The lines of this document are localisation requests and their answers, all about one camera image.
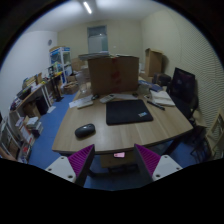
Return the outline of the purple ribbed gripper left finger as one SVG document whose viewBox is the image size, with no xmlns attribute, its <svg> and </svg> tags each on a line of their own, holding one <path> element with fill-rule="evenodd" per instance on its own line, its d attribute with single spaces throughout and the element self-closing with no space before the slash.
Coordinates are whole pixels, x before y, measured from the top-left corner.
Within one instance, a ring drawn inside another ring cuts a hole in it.
<svg viewBox="0 0 224 224">
<path fill-rule="evenodd" d="M 95 146 L 87 146 L 66 157 L 60 156 L 46 171 L 83 187 L 95 155 Z"/>
</svg>

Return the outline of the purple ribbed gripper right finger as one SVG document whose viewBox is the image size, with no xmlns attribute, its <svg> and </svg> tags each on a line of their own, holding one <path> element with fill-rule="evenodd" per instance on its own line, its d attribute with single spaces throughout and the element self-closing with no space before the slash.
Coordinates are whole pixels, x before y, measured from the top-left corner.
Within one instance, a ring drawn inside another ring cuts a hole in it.
<svg viewBox="0 0 224 224">
<path fill-rule="evenodd" d="M 160 156 L 138 144 L 134 145 L 134 154 L 145 179 L 157 181 L 182 169 L 169 155 Z"/>
</svg>

